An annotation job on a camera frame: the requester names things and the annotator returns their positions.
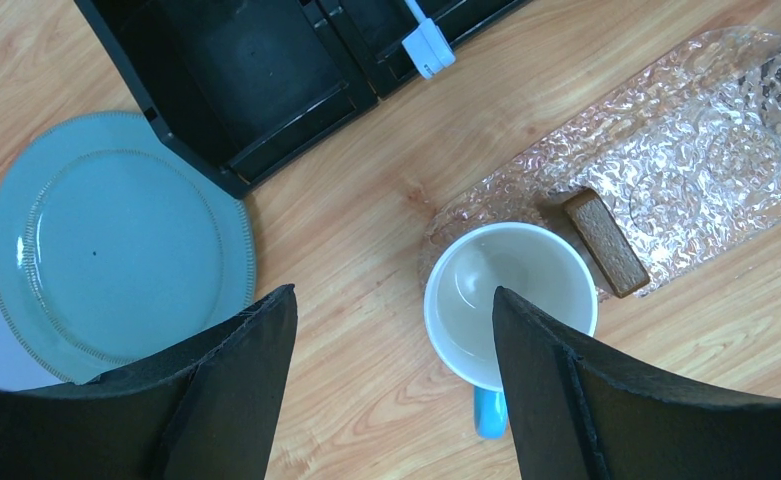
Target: tabletop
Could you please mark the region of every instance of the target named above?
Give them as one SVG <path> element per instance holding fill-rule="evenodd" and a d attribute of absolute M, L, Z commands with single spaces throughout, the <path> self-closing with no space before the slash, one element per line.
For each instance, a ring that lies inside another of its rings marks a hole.
<path fill-rule="evenodd" d="M 428 342 L 424 228 L 679 42 L 741 24 L 781 32 L 781 0 L 534 0 L 256 189 L 258 296 L 295 283 L 300 317 L 267 478 L 519 478 L 510 434 L 476 436 L 472 388 Z M 40 132 L 108 109 L 137 107 L 73 2 L 0 0 L 0 182 Z M 597 337 L 781 397 L 781 225 L 603 303 Z"/>

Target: mug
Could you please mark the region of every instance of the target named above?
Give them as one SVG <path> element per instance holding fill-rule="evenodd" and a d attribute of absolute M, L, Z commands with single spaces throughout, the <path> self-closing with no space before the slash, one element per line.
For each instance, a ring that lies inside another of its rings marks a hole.
<path fill-rule="evenodd" d="M 501 437 L 508 424 L 493 340 L 493 295 L 500 285 L 582 333 L 596 330 L 593 278 L 558 235 L 526 223 L 495 223 L 450 245 L 425 287 L 425 327 L 443 363 L 474 385 L 475 427 L 484 438 Z"/>

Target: clear plastic packaging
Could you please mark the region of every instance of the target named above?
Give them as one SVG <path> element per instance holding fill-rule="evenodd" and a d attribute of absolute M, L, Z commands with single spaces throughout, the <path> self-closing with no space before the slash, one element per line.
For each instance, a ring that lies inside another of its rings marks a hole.
<path fill-rule="evenodd" d="M 649 271 L 638 295 L 781 222 L 781 35 L 693 38 L 461 193 L 426 229 L 420 281 L 464 233 L 552 227 L 543 210 L 584 187 Z"/>

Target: blue handle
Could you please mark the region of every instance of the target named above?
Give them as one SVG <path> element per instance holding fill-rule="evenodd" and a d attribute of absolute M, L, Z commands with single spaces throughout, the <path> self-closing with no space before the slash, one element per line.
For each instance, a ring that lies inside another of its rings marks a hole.
<path fill-rule="evenodd" d="M 508 426 L 505 394 L 475 387 L 475 431 L 483 438 L 501 438 Z"/>

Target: wooden eraser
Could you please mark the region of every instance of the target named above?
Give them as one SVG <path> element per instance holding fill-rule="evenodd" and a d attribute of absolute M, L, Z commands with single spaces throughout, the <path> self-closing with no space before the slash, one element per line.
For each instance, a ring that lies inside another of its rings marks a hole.
<path fill-rule="evenodd" d="M 583 190 L 563 208 L 614 295 L 624 298 L 649 284 L 649 273 L 595 191 Z"/>

